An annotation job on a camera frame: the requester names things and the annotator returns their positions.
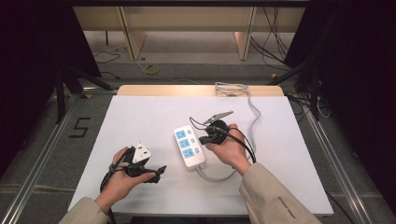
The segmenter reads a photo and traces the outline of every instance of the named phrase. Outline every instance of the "white tabletop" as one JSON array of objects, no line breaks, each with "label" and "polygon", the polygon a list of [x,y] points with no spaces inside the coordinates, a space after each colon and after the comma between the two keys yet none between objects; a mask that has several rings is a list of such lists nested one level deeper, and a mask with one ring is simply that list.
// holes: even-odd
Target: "white tabletop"
[{"label": "white tabletop", "polygon": [[[317,171],[286,97],[252,97],[262,112],[253,128],[257,161],[269,169],[313,214],[333,213]],[[248,136],[255,114],[246,97],[114,96],[70,208],[82,197],[96,198],[113,155],[123,147],[144,144],[152,153],[148,169],[167,165],[158,184],[141,184],[112,209],[144,216],[243,216],[247,209],[239,194],[239,174],[207,182],[186,169],[173,130],[205,121],[214,114],[233,111],[224,118],[237,123]],[[194,130],[197,137],[206,135]],[[203,146],[205,173],[224,177],[233,169]]]}]

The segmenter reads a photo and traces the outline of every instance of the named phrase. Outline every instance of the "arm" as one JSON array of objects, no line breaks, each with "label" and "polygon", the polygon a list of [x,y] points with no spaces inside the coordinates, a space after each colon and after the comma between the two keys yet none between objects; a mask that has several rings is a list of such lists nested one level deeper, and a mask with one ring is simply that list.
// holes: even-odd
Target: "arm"
[{"label": "arm", "polygon": [[245,172],[239,188],[252,223],[320,223],[259,163]]},{"label": "arm", "polygon": [[[230,134],[244,141],[236,124]],[[219,159],[231,165],[242,177],[239,189],[252,223],[320,223],[267,169],[247,159],[246,150],[227,137],[221,145],[206,144]]]},{"label": "arm", "polygon": [[[113,163],[127,150],[125,147],[114,155]],[[107,212],[117,201],[125,198],[136,185],[146,182],[154,177],[154,173],[142,174],[130,177],[123,170],[114,173],[108,180],[107,185],[94,201],[90,198],[82,198],[64,216],[60,223],[107,223]]]}]

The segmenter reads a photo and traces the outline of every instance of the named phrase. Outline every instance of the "right hand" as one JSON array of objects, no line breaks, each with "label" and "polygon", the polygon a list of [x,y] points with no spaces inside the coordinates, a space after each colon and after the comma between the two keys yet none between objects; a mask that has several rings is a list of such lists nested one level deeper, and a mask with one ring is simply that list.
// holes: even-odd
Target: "right hand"
[{"label": "right hand", "polygon": [[[230,129],[229,134],[245,143],[244,136],[237,130],[234,130],[238,128],[236,124],[230,124],[228,128]],[[207,149],[213,151],[223,163],[231,165],[240,175],[244,175],[251,165],[248,161],[245,148],[231,137],[227,137],[220,145],[207,143],[205,146]]]}]

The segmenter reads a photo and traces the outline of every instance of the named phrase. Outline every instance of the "wrist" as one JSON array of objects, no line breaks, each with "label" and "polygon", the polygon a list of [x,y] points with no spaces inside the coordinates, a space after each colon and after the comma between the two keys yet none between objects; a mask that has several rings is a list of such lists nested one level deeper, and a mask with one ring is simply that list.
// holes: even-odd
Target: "wrist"
[{"label": "wrist", "polygon": [[111,206],[113,206],[113,204],[115,203],[113,200],[111,200],[111,197],[108,197],[103,192],[96,198],[95,201],[99,205],[102,212],[106,215],[108,213],[108,210],[110,210]]},{"label": "wrist", "polygon": [[241,160],[236,163],[233,168],[236,170],[236,172],[243,176],[250,166],[251,164],[248,160]]}]

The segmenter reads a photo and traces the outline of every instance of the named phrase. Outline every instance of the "sleeve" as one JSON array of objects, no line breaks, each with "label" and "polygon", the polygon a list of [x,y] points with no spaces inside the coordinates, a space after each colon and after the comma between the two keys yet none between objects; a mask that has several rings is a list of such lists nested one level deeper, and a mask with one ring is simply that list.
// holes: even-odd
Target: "sleeve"
[{"label": "sleeve", "polygon": [[252,223],[320,223],[277,178],[259,163],[245,172],[239,188]]},{"label": "sleeve", "polygon": [[82,198],[62,218],[60,224],[66,223],[103,223],[108,217],[102,212],[99,205],[91,198]]}]

